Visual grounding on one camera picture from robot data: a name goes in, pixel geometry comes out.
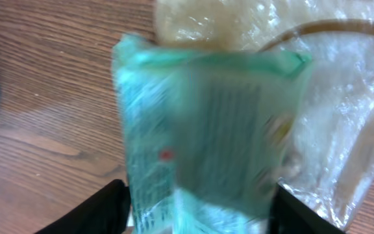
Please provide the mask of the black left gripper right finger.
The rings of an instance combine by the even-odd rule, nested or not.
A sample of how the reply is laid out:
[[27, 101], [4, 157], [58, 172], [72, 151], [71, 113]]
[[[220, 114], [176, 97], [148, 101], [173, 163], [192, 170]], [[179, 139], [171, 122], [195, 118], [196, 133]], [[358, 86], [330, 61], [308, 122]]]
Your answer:
[[279, 186], [271, 206], [269, 233], [345, 234], [344, 231], [322, 219], [281, 186]]

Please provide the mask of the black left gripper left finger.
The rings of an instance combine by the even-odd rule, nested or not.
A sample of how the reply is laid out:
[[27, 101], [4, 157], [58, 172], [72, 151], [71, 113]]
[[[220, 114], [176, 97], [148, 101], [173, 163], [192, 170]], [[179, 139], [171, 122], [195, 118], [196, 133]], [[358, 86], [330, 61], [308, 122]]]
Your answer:
[[122, 234], [130, 207], [129, 187], [115, 179], [36, 234]]

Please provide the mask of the clear brown snack bag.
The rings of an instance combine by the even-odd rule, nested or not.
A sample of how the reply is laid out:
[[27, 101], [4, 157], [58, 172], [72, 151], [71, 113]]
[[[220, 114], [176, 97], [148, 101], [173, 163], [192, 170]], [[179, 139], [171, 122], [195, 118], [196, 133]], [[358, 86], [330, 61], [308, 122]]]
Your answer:
[[312, 57], [281, 185], [346, 231], [374, 178], [374, 0], [158, 0], [158, 42]]

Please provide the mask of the teal large tissue pack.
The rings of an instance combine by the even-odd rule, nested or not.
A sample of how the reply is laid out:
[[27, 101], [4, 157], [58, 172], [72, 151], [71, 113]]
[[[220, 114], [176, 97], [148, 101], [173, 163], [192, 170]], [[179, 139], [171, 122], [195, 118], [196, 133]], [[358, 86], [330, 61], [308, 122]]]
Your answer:
[[310, 66], [122, 36], [112, 73], [134, 232], [265, 232]]

